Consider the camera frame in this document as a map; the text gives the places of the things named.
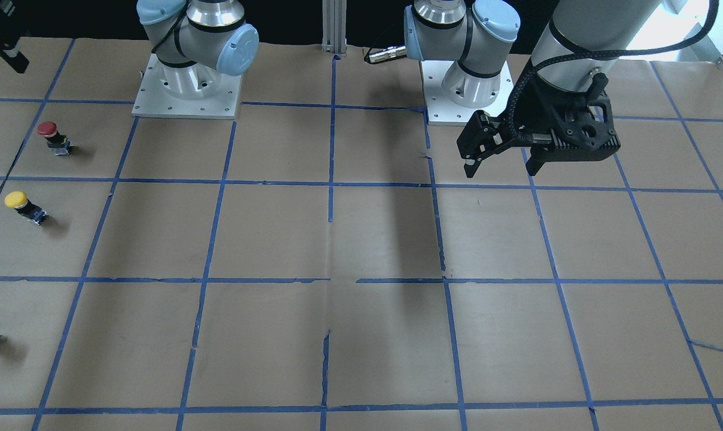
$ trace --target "blue joint cap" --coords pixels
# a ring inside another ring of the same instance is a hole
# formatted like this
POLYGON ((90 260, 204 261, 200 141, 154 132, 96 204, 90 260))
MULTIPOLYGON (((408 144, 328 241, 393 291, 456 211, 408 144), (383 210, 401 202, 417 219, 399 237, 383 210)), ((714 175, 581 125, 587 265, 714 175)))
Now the blue joint cap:
POLYGON ((503 0, 476 0, 473 15, 490 35, 508 43, 515 42, 521 18, 508 3, 503 0))
POLYGON ((412 6, 405 8, 405 44, 407 46, 407 57, 412 60, 425 60, 420 49, 420 42, 417 40, 417 27, 414 24, 412 6))
POLYGON ((239 27, 223 45, 216 70, 233 77, 243 74, 258 52, 258 30, 250 24, 239 27))
POLYGON ((138 0, 135 9, 142 25, 152 25, 177 16, 186 0, 138 0))

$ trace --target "white mounting plate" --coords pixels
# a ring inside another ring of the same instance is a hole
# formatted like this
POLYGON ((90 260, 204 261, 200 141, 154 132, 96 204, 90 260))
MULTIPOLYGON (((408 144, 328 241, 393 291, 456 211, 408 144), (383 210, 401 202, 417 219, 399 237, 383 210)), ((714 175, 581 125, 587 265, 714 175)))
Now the white mounting plate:
POLYGON ((176 98, 162 84, 163 79, 161 63, 157 56, 152 54, 132 106, 134 117, 235 119, 242 87, 241 76, 220 74, 220 82, 215 86, 214 92, 201 99, 176 98))
POLYGON ((470 120, 476 110, 485 110, 491 117, 497 117, 508 104, 508 97, 513 90, 513 79, 506 62, 500 72, 501 85, 499 93, 492 104, 487 107, 462 107, 447 98, 441 88, 441 81, 454 61, 427 60, 421 61, 423 71, 423 91, 428 105, 428 122, 431 125, 460 126, 470 120))

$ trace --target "black curtain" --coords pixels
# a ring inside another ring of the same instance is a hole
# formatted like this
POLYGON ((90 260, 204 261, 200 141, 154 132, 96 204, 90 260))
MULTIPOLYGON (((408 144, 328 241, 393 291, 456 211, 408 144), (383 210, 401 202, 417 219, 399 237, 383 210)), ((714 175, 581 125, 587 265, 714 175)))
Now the black curtain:
MULTIPOLYGON (((136 0, 16 0, 33 36, 48 38, 146 39, 136 0)), ((506 0, 522 19, 512 52, 534 48, 558 0, 506 0)), ((321 43, 321 0, 241 0, 247 21, 264 42, 321 43)), ((412 0, 348 0, 348 43, 388 47, 403 44, 403 9, 412 0)))

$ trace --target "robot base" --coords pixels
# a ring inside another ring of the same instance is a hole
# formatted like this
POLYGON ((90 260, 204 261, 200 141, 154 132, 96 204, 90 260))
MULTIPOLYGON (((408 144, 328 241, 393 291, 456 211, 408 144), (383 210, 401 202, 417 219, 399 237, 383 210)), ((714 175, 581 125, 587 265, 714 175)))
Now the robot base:
POLYGON ((428 123, 438 126, 464 126, 476 110, 485 110, 492 117, 497 117, 505 110, 506 104, 508 104, 508 96, 513 90, 513 81, 507 62, 503 65, 503 71, 500 72, 502 84, 495 100, 489 106, 478 108, 461 107, 455 104, 452 100, 449 100, 449 97, 441 88, 441 81, 444 80, 444 75, 446 75, 452 63, 454 61, 421 61, 423 90, 428 105, 428 123))
POLYGON ((204 98, 183 99, 173 95, 163 84, 162 64, 151 55, 141 81, 141 89, 132 107, 134 117, 199 118, 233 120, 239 107, 242 77, 217 74, 218 82, 204 98))

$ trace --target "yellow cap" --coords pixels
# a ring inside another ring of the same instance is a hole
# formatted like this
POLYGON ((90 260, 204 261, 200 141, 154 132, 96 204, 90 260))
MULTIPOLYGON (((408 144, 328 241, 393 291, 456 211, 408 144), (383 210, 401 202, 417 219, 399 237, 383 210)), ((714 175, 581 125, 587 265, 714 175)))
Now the yellow cap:
POLYGON ((11 192, 5 197, 5 206, 8 208, 20 208, 26 205, 27 197, 22 191, 11 192))

